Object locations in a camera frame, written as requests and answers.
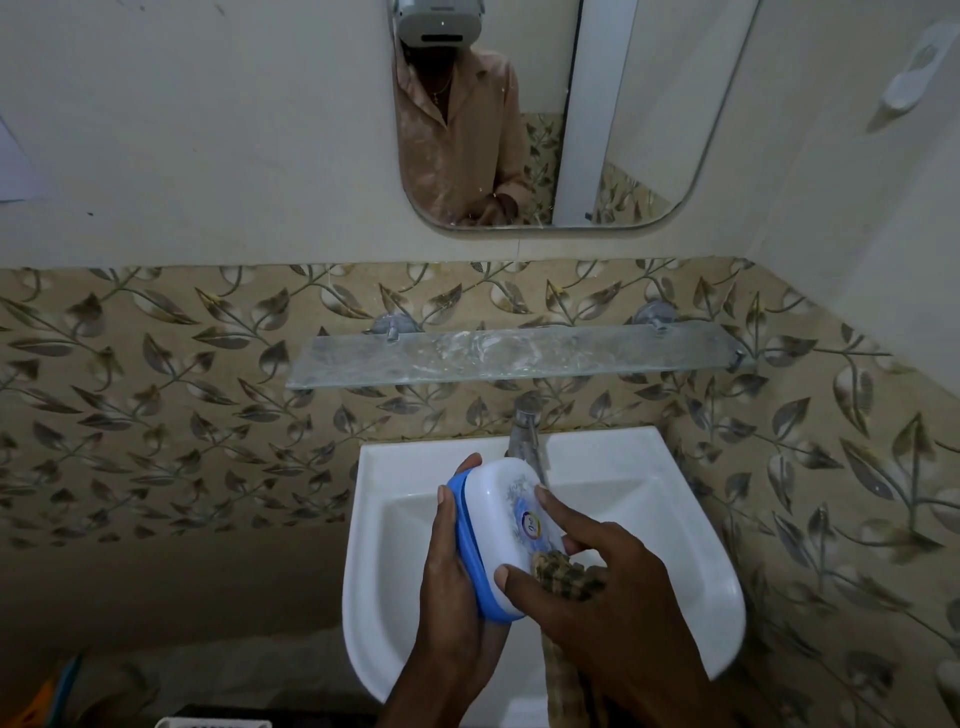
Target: glass shelf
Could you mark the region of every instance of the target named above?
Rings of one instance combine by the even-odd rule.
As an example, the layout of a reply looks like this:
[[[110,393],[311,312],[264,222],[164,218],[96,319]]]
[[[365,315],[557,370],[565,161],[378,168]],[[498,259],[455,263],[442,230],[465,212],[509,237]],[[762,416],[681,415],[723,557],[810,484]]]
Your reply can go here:
[[[317,336],[294,362],[287,387],[670,372],[752,361],[736,339],[710,321]]]

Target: mirror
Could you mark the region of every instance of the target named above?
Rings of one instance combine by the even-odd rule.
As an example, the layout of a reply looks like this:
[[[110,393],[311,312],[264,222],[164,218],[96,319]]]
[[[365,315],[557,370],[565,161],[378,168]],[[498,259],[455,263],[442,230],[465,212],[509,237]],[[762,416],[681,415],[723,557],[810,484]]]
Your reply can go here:
[[[390,0],[403,185],[435,225],[648,225],[687,195],[758,0]]]

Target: fingernail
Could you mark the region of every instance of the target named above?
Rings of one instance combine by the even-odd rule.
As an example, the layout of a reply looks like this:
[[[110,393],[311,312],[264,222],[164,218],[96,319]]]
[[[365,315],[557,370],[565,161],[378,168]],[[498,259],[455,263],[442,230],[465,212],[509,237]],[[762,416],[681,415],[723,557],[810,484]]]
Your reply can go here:
[[[505,566],[499,566],[493,572],[493,583],[504,594],[507,593],[507,576],[509,575],[510,571]]]

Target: sink basin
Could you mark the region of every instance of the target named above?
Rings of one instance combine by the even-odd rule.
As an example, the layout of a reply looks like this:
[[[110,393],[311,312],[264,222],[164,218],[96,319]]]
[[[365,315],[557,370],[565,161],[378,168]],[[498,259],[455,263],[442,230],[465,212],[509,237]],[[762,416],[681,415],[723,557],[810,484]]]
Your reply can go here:
[[[746,613],[730,559],[655,427],[540,437],[553,492],[598,521],[620,523],[670,573],[704,666],[736,656]],[[437,486],[472,452],[503,457],[507,438],[365,445],[360,450],[344,577],[344,634],[357,676],[386,700],[413,648]],[[576,558],[602,564],[595,551]],[[547,724],[540,630],[516,622],[466,726]]]

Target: faucet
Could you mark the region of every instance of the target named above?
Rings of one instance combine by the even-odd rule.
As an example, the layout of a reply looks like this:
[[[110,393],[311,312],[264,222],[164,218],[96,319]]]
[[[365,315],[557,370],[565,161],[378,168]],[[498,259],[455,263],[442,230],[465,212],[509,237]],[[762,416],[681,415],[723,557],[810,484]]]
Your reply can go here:
[[[540,424],[540,413],[543,411],[540,395],[527,392],[516,398],[514,407],[514,426],[510,430],[507,457],[518,457],[526,462],[537,472],[540,485],[548,488],[540,462],[540,438],[537,436],[537,425]]]

